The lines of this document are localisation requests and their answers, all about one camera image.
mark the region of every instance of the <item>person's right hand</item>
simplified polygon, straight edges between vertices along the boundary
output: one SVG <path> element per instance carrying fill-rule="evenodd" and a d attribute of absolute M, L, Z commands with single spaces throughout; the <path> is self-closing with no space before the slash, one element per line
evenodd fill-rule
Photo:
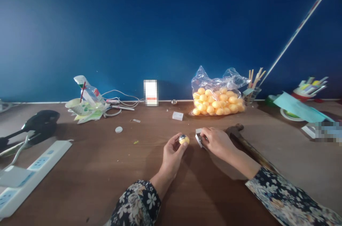
<path fill-rule="evenodd" d="M 214 155 L 229 163 L 229 158 L 238 149 L 234 146 L 227 133 L 216 128 L 202 128 L 202 144 Z"/>

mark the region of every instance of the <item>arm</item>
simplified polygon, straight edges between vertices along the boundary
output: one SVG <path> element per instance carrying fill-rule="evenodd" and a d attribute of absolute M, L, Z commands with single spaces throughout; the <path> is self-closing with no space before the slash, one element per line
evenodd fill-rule
<path fill-rule="evenodd" d="M 202 138 L 207 149 L 249 179 L 246 186 L 282 225 L 342 225 L 342 218 L 335 212 L 238 150 L 225 132 L 203 128 L 201 136 L 208 139 Z"/>
<path fill-rule="evenodd" d="M 106 226 L 154 225 L 161 200 L 176 177 L 188 145 L 187 142 L 179 144 L 180 135 L 182 133 L 173 136 L 164 146 L 159 172 L 150 181 L 138 180 L 122 194 Z"/>

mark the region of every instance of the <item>power strip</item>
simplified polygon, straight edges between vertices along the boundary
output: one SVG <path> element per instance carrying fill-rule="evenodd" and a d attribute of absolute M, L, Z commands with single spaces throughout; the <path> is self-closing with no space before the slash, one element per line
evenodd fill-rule
<path fill-rule="evenodd" d="M 28 170 L 32 171 L 18 188 L 6 188 L 0 194 L 0 218 L 10 217 L 35 187 L 71 147 L 69 140 L 55 141 Z"/>

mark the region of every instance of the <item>hammer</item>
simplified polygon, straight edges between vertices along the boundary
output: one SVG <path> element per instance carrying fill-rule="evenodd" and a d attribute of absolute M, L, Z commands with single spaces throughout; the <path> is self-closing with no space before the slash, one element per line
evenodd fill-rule
<path fill-rule="evenodd" d="M 229 138 L 233 138 L 238 141 L 243 147 L 250 153 L 252 158 L 256 160 L 259 164 L 266 167 L 275 174 L 280 174 L 279 171 L 274 167 L 274 165 L 269 162 L 262 154 L 260 154 L 249 142 L 242 137 L 240 131 L 243 130 L 244 126 L 242 124 L 236 124 L 235 126 L 228 127 L 226 130 Z"/>

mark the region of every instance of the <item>plastic bag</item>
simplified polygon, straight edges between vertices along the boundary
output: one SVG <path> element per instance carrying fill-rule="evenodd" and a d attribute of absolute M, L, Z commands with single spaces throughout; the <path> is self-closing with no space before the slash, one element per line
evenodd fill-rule
<path fill-rule="evenodd" d="M 200 66 L 191 81 L 195 108 L 190 115 L 228 115 L 245 111 L 238 88 L 249 81 L 232 67 L 226 70 L 223 78 L 210 79 Z"/>

